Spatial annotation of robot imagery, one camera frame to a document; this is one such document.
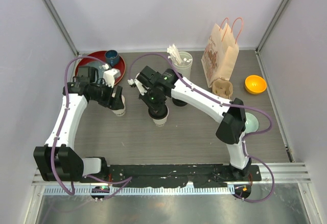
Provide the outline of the stack of white paper cups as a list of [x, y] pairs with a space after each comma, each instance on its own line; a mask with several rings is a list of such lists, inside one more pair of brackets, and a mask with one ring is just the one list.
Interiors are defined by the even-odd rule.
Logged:
[[123, 95], [115, 99], [115, 104], [112, 112], [118, 117], [121, 117], [125, 114], [126, 105], [125, 105], [125, 97]]

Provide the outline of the stack of black cup lids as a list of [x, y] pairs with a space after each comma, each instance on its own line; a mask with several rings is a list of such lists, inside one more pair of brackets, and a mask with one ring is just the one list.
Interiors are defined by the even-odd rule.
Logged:
[[172, 102], [174, 105], [178, 106], [178, 107], [183, 107], [183, 106], [186, 106], [187, 103], [182, 101], [182, 100], [179, 100], [179, 99], [174, 99], [172, 98]]

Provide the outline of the white paper cup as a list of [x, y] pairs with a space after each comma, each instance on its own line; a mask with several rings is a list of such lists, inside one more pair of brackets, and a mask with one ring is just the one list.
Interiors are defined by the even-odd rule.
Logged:
[[160, 119], [160, 120], [155, 120], [155, 119], [152, 119], [152, 120], [156, 126], [164, 126], [167, 121], [167, 118], [168, 118], [168, 115], [165, 118]]

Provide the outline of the black cup lid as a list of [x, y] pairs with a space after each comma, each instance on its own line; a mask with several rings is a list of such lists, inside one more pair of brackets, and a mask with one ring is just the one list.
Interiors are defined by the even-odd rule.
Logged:
[[169, 110], [166, 105], [159, 107], [157, 110], [150, 107], [148, 108], [149, 116], [155, 120], [160, 120], [165, 118], [168, 115], [168, 112]]

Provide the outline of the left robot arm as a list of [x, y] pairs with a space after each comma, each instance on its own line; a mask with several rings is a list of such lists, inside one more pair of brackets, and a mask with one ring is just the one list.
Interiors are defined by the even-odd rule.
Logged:
[[97, 182], [108, 179], [104, 157], [81, 158], [74, 151], [77, 128], [89, 101], [112, 110], [121, 116], [125, 112], [122, 87], [114, 86], [120, 77], [118, 69], [103, 65], [103, 75], [92, 66], [82, 66], [77, 75], [63, 88], [62, 107], [53, 132], [44, 146], [34, 149], [33, 157], [44, 181], [79, 182], [91, 175]]

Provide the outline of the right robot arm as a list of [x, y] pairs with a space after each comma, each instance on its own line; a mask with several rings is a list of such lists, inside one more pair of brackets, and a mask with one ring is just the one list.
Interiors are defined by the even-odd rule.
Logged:
[[242, 100], [230, 101], [211, 94], [172, 69], [161, 74], [146, 66], [133, 81], [156, 126], [167, 121], [167, 98], [177, 106], [189, 104], [213, 118], [219, 124], [216, 137], [227, 145], [231, 176], [241, 181], [249, 175], [251, 159], [244, 151], [246, 116]]

